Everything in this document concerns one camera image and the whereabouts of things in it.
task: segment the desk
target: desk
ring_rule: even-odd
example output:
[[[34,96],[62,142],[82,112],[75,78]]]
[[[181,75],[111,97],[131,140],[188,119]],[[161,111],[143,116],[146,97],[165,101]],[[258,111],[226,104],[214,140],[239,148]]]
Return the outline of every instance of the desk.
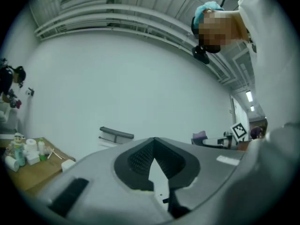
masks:
[[[61,152],[47,139],[43,139],[45,146],[50,146],[52,149],[54,148],[54,151],[58,155],[62,155],[66,160],[71,159],[75,161],[74,158]],[[10,142],[11,140],[1,139],[0,147],[7,147]],[[61,163],[66,160],[59,159],[56,155],[52,154],[46,161],[40,161],[34,165],[29,165],[26,162],[26,165],[20,167],[17,172],[10,169],[7,169],[7,172],[18,189],[25,191],[31,196],[36,196],[47,183],[62,172]]]

